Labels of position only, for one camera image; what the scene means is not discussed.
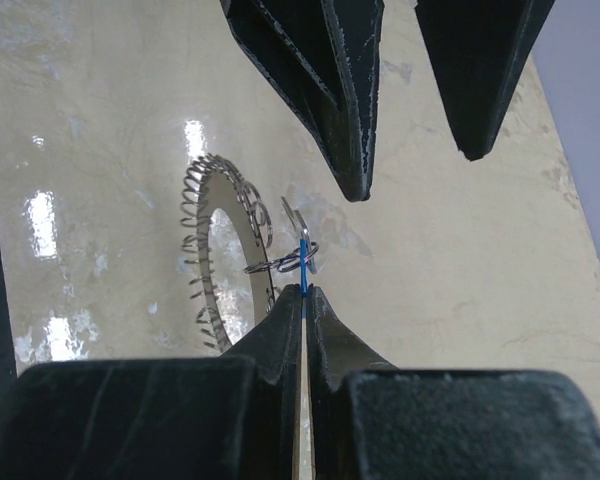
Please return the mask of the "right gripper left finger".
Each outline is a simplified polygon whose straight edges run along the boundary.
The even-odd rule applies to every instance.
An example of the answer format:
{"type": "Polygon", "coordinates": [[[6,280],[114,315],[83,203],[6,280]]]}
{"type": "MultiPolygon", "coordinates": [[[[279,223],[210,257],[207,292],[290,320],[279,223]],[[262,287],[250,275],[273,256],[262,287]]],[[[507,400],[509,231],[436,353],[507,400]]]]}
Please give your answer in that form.
{"type": "Polygon", "coordinates": [[[302,297],[217,357],[28,369],[0,405],[0,479],[293,479],[302,297]]]}

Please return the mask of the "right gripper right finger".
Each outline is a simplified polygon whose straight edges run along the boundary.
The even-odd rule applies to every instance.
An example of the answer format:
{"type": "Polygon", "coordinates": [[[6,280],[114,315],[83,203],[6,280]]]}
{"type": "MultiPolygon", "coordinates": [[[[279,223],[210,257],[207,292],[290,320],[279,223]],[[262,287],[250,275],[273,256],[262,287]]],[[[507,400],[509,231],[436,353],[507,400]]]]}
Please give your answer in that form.
{"type": "Polygon", "coordinates": [[[600,425],[546,370],[400,369],[307,299],[319,479],[600,479],[600,425]]]}

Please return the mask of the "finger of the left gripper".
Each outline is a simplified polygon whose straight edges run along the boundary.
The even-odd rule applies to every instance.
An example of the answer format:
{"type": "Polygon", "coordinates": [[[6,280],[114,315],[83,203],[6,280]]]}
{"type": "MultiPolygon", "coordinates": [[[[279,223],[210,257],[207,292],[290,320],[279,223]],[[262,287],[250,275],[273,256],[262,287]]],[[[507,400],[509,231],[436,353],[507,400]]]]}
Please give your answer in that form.
{"type": "Polygon", "coordinates": [[[431,0],[415,7],[457,148],[491,152],[553,0],[431,0]]]}
{"type": "Polygon", "coordinates": [[[226,0],[245,55],[315,140],[345,199],[373,181],[381,1],[226,0]]]}

